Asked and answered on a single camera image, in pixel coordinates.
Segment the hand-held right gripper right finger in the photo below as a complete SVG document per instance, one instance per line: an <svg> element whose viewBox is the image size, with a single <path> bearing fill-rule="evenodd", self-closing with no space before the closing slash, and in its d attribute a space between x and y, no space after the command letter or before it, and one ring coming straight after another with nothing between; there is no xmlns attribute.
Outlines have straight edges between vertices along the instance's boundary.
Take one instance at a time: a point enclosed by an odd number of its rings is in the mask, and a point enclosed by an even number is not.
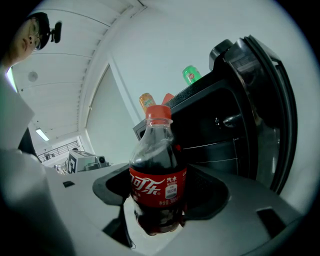
<svg viewBox="0 0 320 256"><path fill-rule="evenodd" d="M187 168L183 228L156 256L271 255L302 216L261 183L211 168Z"/></svg>

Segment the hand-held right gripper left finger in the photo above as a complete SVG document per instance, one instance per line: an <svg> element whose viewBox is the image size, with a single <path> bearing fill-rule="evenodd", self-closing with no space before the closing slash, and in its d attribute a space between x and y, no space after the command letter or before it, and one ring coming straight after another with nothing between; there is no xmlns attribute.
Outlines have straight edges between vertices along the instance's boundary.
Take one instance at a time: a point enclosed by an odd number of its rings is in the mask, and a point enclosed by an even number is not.
<svg viewBox="0 0 320 256"><path fill-rule="evenodd" d="M93 192L94 181L127 164L63 175L47 169L54 205L68 233L75 256L134 256L128 247L103 232L120 213L117 205L107 205Z"/></svg>

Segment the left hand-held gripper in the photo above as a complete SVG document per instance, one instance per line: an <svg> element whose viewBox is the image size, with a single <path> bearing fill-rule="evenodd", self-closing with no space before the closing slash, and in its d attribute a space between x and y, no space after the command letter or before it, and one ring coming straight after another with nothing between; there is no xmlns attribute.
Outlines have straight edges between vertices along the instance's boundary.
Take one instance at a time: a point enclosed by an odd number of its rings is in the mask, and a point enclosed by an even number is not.
<svg viewBox="0 0 320 256"><path fill-rule="evenodd" d="M66 171L68 174L93 171L109 167L104 156L94 155L86 151L70 150Z"/></svg>

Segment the cola bottle red cap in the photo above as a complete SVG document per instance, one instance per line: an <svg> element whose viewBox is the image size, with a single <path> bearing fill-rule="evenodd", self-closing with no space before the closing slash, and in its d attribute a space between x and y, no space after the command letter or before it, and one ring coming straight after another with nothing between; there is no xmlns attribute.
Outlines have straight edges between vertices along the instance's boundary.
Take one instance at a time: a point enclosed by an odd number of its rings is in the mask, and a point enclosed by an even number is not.
<svg viewBox="0 0 320 256"><path fill-rule="evenodd" d="M171 130L171 109L152 105L145 117L145 132L129 160L130 193L137 223L155 236L174 231L181 222L187 166Z"/></svg>

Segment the black mini fridge cabinet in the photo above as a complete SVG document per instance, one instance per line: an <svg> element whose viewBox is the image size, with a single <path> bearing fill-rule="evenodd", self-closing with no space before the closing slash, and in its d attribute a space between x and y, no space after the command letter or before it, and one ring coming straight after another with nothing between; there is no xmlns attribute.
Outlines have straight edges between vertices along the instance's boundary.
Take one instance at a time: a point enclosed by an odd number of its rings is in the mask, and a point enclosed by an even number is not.
<svg viewBox="0 0 320 256"><path fill-rule="evenodd" d="M296 100L280 57L249 35L216 45L209 69L167 102L185 162L280 194L298 133Z"/></svg>

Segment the green bottle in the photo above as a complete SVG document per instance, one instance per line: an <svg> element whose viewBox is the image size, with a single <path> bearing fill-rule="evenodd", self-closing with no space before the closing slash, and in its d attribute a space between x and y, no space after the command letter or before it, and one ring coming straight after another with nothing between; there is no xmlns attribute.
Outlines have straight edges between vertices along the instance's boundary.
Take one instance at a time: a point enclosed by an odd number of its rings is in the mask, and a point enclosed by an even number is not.
<svg viewBox="0 0 320 256"><path fill-rule="evenodd" d="M182 76L184 80L186 81L187 85L190 86L194 82L198 81L199 79L202 78L200 72L196 67L193 65L187 66L183 71L182 71Z"/></svg>

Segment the metal railing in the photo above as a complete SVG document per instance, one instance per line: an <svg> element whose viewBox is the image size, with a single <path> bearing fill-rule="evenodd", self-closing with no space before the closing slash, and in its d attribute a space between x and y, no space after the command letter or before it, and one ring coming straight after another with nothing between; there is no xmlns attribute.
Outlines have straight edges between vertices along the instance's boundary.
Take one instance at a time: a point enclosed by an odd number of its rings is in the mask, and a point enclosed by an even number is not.
<svg viewBox="0 0 320 256"><path fill-rule="evenodd" d="M46 162L46 161L53 159L57 156L68 153L70 150L72 150L74 148L78 149L79 147L80 147L80 145L79 145L78 141L76 140L76 141L67 143L65 145L59 146L57 148L51 149L49 151L46 151L42 154L39 154L37 157L43 163L43 162Z"/></svg>

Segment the long ceiling light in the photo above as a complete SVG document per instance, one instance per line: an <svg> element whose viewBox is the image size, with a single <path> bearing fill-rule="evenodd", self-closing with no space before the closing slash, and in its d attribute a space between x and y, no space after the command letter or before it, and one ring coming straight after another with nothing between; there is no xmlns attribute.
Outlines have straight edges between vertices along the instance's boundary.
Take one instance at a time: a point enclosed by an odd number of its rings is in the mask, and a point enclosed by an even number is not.
<svg viewBox="0 0 320 256"><path fill-rule="evenodd" d="M44 140L44 141L49 141L50 139L48 138L48 136L42 131L41 128L37 128L35 130L35 132Z"/></svg>

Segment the red watermelon slice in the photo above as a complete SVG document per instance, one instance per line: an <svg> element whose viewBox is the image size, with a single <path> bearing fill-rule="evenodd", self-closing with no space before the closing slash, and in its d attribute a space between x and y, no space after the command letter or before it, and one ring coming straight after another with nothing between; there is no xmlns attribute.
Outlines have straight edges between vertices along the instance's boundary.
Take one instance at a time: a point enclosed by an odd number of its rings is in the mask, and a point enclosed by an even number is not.
<svg viewBox="0 0 320 256"><path fill-rule="evenodd" d="M171 93L167 93L164 98L163 98L163 101L162 101L162 105L165 105L167 102L169 102L170 100L172 100L175 96L172 95Z"/></svg>

